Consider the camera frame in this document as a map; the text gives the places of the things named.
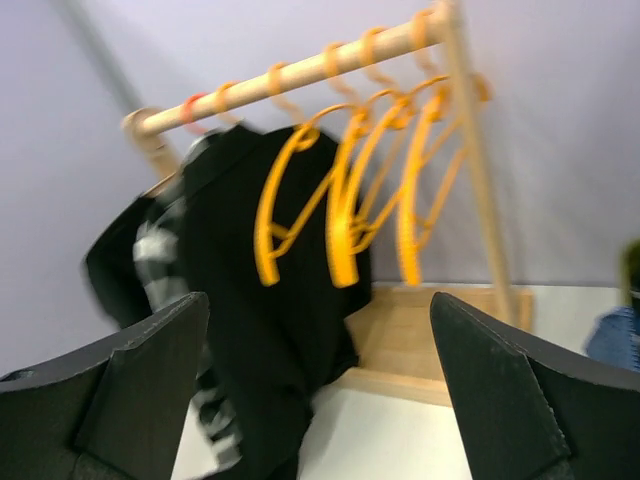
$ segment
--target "wall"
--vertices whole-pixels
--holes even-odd
[[[152,173],[55,9],[0,2],[0,375],[112,331],[81,261]]]
[[[613,284],[620,247],[639,233],[631,219],[640,202],[640,3],[619,0],[610,9],[582,0],[462,3],[475,65],[495,88],[484,121],[513,277],[529,284]],[[427,6],[423,0],[85,4],[143,100],[164,107],[261,74],[277,61],[314,55],[331,41],[355,40],[369,27],[403,23]],[[410,57],[382,68],[404,86],[422,79]],[[375,91],[359,72],[347,80]],[[324,84],[290,98],[307,114],[338,100]],[[241,110],[260,128],[288,121],[268,101]],[[345,125],[339,115],[324,123],[336,134]],[[183,149],[189,141],[184,132],[171,137]],[[444,168],[441,158],[425,172],[421,211]],[[381,280],[399,279],[394,237],[388,224],[375,244]],[[466,173],[424,252],[423,271],[428,281],[489,278]]]

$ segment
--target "blue object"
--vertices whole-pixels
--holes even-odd
[[[619,307],[598,320],[585,348],[587,356],[614,367],[640,372],[640,317],[633,308]]]

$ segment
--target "wooden base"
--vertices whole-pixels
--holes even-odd
[[[515,326],[531,331],[533,294],[528,289],[513,290],[517,308]],[[336,385],[450,406],[429,320],[435,292],[451,293],[501,319],[495,288],[377,288],[373,301],[347,319],[361,366],[345,373]]]

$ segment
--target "plaid shirt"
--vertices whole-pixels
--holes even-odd
[[[186,161],[192,161],[207,146],[206,136],[196,141]],[[133,247],[136,271],[154,312],[189,293],[178,271],[176,248],[186,209],[183,192],[182,179],[177,177],[156,197],[156,202],[147,211],[146,220],[138,229]],[[212,368],[207,347],[202,354],[196,386],[192,402],[218,460],[218,470],[226,470],[241,458],[239,444],[242,437],[233,406]]]

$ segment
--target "white floor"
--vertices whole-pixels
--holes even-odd
[[[531,287],[536,335],[576,352],[618,291]],[[470,480],[453,410],[333,387],[316,399],[316,417],[301,451],[303,480]],[[172,480],[215,469],[189,412]]]

